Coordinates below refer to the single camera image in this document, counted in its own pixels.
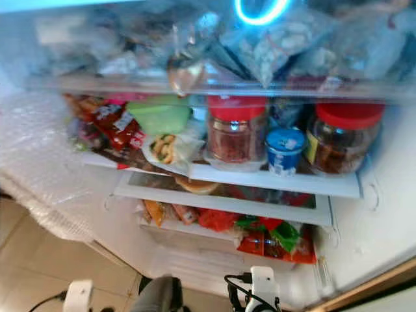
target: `glass jar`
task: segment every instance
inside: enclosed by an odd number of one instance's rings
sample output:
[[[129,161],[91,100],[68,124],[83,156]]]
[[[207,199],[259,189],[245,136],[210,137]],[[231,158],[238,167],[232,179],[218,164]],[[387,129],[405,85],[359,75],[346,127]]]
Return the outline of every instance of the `glass jar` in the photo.
[[[209,103],[208,149],[212,156],[225,163],[245,163],[264,159],[267,130],[266,99],[210,97]]]
[[[380,130],[381,104],[321,103],[307,127],[305,157],[314,173],[355,172]]]

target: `red jar lid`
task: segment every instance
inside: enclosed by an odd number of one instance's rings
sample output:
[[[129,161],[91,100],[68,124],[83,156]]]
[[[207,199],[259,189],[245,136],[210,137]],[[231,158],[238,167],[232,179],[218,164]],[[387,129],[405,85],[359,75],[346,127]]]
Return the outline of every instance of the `red jar lid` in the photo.
[[[319,119],[327,124],[347,130],[372,127],[383,116],[384,105],[368,103],[319,103]]]
[[[253,119],[266,111],[267,98],[255,96],[209,96],[208,105],[215,118],[231,122]]]

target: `blue ring light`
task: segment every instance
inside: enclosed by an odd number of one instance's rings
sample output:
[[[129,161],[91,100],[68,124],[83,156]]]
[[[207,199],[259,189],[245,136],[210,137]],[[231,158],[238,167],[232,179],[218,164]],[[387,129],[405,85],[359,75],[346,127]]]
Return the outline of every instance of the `blue ring light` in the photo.
[[[239,18],[250,25],[264,25],[270,23],[272,20],[278,18],[283,13],[283,11],[286,9],[287,5],[290,2],[290,0],[275,0],[273,7],[263,16],[257,18],[249,18],[242,11],[242,1],[243,0],[234,1],[235,9],[237,10]]]

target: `blue yogurt cup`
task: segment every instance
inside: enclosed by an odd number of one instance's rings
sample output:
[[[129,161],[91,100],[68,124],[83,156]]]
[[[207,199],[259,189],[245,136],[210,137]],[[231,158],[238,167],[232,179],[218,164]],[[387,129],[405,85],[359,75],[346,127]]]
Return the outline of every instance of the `blue yogurt cup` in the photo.
[[[293,176],[302,150],[305,135],[295,129],[275,129],[266,136],[268,170],[281,177]]]

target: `open refrigerator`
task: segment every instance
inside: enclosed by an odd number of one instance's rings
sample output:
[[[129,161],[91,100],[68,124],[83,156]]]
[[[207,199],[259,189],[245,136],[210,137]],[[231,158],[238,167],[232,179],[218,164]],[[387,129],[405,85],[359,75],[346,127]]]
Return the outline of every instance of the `open refrigerator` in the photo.
[[[261,16],[251,19],[236,9],[242,3],[239,0],[200,1],[198,5],[192,1],[173,2],[2,1],[1,188],[28,207],[35,219],[55,235],[96,241],[150,278],[172,274],[186,287],[226,295],[224,275],[248,271],[253,265],[272,267],[281,306],[293,311],[353,289],[414,257],[416,13],[411,1],[277,1],[284,6],[275,16],[271,16],[273,10],[267,10],[277,5],[275,2],[263,1],[259,8],[258,2],[255,5],[247,1],[245,9]],[[296,15],[298,7],[314,13]],[[168,22],[141,20],[144,13],[158,18],[166,11],[172,18]],[[369,12],[368,23],[345,27],[363,12]],[[263,67],[252,64],[248,52],[241,51],[238,44],[235,47],[235,41],[252,39],[253,29],[259,33],[271,27],[274,20],[294,23],[297,18],[315,18],[316,25],[309,26],[325,28],[327,33],[317,38],[305,28],[306,22],[298,25],[306,29],[303,35],[308,40],[314,38],[313,42],[286,51],[285,61],[278,55],[282,64],[273,72],[265,73],[268,63]],[[375,21],[382,25],[380,33],[372,28]],[[115,27],[122,29],[122,37],[115,35]],[[140,37],[143,29],[146,33],[152,27],[154,34]],[[169,34],[167,39],[159,37],[164,32]],[[332,32],[340,32],[343,42],[349,44],[340,44],[339,38],[327,39],[332,38]],[[355,37],[357,33],[371,39]],[[145,47],[137,43],[143,40]],[[160,40],[158,49],[149,40]],[[265,44],[261,39],[253,40],[258,46]],[[143,54],[150,65],[143,66],[137,60],[132,64],[132,55],[138,58]],[[181,63],[166,71],[160,64],[172,60],[171,54]],[[252,57],[258,61],[260,56]],[[183,80],[179,70],[189,63],[198,70],[203,68],[203,73],[197,79]],[[256,66],[262,68],[260,73]],[[176,70],[175,78],[170,75],[172,69]],[[386,108],[378,138],[360,169],[351,174],[278,177],[266,170],[220,171],[206,162],[192,163],[186,172],[190,179],[312,194],[315,205],[308,208],[153,187],[149,179],[165,179],[167,185],[174,182],[169,182],[172,178],[166,172],[133,167],[120,170],[113,160],[89,151],[75,152],[67,138],[65,120],[70,113],[61,93],[358,99],[362,105],[383,101]],[[198,99],[188,105],[194,110],[206,108],[206,102]],[[198,224],[186,226],[171,220],[161,227],[154,222],[148,224],[138,217],[138,208],[143,208],[139,200],[312,224],[317,262],[294,264],[242,253],[236,250],[232,235]]]

